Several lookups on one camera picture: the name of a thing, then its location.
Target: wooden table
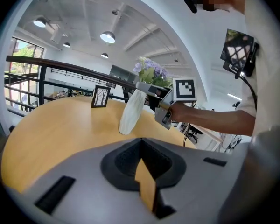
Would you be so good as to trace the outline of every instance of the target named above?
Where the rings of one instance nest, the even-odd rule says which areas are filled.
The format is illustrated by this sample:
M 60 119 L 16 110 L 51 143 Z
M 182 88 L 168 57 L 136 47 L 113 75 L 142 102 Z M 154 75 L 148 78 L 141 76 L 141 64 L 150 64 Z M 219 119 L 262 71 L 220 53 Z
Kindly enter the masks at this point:
M 106 108 L 91 108 L 91 97 L 71 97 L 48 102 L 14 128 L 3 151 L 4 184 L 23 192 L 40 176 L 71 155 L 94 147 L 132 138 L 155 138 L 183 145 L 183 134 L 167 130 L 142 111 L 129 135 L 119 133 L 125 103 L 108 100 Z M 186 147 L 195 148 L 186 141 Z

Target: hand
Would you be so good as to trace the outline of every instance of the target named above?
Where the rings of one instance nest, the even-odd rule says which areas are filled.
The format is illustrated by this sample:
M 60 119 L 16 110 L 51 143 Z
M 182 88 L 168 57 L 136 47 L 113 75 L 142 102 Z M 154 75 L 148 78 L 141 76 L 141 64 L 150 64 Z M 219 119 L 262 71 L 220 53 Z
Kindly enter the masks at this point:
M 189 107 L 187 107 L 183 102 L 177 101 L 170 107 L 172 116 L 171 120 L 182 122 L 183 118 L 185 118 L 186 112 L 189 111 Z

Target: chair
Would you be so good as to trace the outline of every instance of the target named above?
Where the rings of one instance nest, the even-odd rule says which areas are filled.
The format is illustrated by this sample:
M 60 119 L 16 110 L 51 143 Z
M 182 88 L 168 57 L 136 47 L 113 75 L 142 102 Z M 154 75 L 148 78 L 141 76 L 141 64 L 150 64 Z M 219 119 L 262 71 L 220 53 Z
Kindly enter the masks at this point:
M 192 131 L 192 133 L 189 134 L 188 138 L 190 139 L 191 137 L 193 137 L 193 139 L 195 140 L 195 143 L 197 143 L 198 138 L 195 135 L 203 134 L 203 133 L 200 130 L 194 128 L 192 125 L 190 125 L 190 130 Z

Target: picture frame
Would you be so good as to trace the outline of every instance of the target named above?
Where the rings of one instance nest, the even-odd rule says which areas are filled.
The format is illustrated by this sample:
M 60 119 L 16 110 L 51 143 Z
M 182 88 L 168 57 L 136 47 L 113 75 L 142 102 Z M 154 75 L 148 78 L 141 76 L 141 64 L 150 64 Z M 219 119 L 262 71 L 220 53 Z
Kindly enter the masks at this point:
M 91 107 L 92 108 L 102 108 L 107 106 L 110 87 L 96 85 L 92 97 Z

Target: railing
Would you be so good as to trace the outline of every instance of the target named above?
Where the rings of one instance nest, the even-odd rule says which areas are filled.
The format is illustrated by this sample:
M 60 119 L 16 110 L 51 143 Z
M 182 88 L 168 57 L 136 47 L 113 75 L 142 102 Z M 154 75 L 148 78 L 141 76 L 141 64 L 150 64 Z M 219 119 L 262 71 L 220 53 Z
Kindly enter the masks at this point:
M 47 59 L 41 59 L 41 58 L 25 57 L 25 56 L 7 56 L 6 61 L 28 63 L 31 65 L 35 64 L 35 65 L 39 65 L 42 67 L 39 78 L 36 78 L 35 74 L 33 74 L 33 77 L 31 77 L 30 74 L 16 75 L 16 74 L 8 73 L 8 72 L 4 73 L 5 75 L 8 76 L 7 78 L 5 78 L 5 85 L 4 85 L 5 88 L 27 94 L 28 97 L 34 96 L 34 97 L 39 98 L 38 105 L 43 105 L 44 100 L 49 100 L 49 101 L 55 100 L 55 98 L 47 97 L 44 95 L 44 85 L 45 84 L 58 86 L 58 87 L 62 87 L 62 88 L 70 89 L 70 90 L 77 90 L 77 91 L 81 91 L 81 92 L 85 92 L 85 93 L 89 93 L 89 94 L 93 95 L 93 91 L 90 91 L 90 90 L 86 90 L 86 89 L 82 89 L 82 88 L 78 88 L 78 87 L 74 87 L 74 86 L 70 86 L 70 85 L 65 85 L 65 84 L 58 84 L 58 83 L 51 82 L 51 81 L 46 81 L 45 75 L 46 75 L 47 67 L 51 68 L 51 72 L 53 72 L 53 70 L 58 71 L 58 72 L 61 71 L 61 73 L 63 73 L 63 74 L 65 72 L 65 75 L 67 75 L 67 76 L 71 75 L 71 76 L 78 77 L 78 78 L 81 78 L 84 80 L 89 80 L 89 81 L 92 81 L 92 82 L 95 82 L 98 84 L 103 84 L 105 86 L 109 86 L 112 88 L 115 88 L 116 85 L 118 84 L 122 87 L 127 87 L 129 89 L 133 89 L 133 90 L 136 89 L 134 84 L 129 83 L 127 81 L 124 81 L 124 80 L 121 80 L 121 79 L 118 79 L 115 77 L 111 77 L 107 74 L 99 73 L 99 72 L 96 72 L 96 71 L 93 71 L 93 70 L 90 70 L 87 68 L 75 66 L 72 64 L 67 64 L 67 63 L 62 63 L 62 62 L 52 61 L 52 60 L 47 60 Z M 38 85 L 38 94 L 30 92 L 30 91 L 23 91 L 21 89 L 17 89 L 17 88 L 10 86 L 15 83 L 23 82 L 23 81 L 38 82 L 38 84 L 39 84 Z M 114 99 L 128 101 L 128 98 L 118 97 L 118 96 L 114 96 L 114 95 L 109 95 L 109 97 L 114 98 Z M 5 99 L 11 103 L 22 105 L 23 107 L 26 107 L 29 110 L 35 109 L 34 106 L 31 106 L 29 104 L 25 104 L 25 103 L 19 102 L 17 100 L 12 100 L 7 97 Z M 8 108 L 8 111 L 23 117 L 22 113 L 19 113 L 17 111 L 9 109 L 9 108 Z
M 104 80 L 92 78 L 92 77 L 89 77 L 89 76 L 76 74 L 76 73 L 69 72 L 69 71 L 66 71 L 66 70 L 51 68 L 51 73 L 58 73 L 58 74 L 62 74 L 62 75 L 69 76 L 69 77 L 79 78 L 81 80 L 88 80 L 88 81 L 91 81 L 91 82 L 94 82 L 94 83 L 97 83 L 97 84 L 102 84 L 102 85 L 105 85 L 105 86 L 108 86 L 108 87 L 111 87 L 111 88 L 116 87 L 116 84 L 113 84 L 113 83 L 110 83 L 110 82 L 107 82 L 107 81 L 104 81 Z

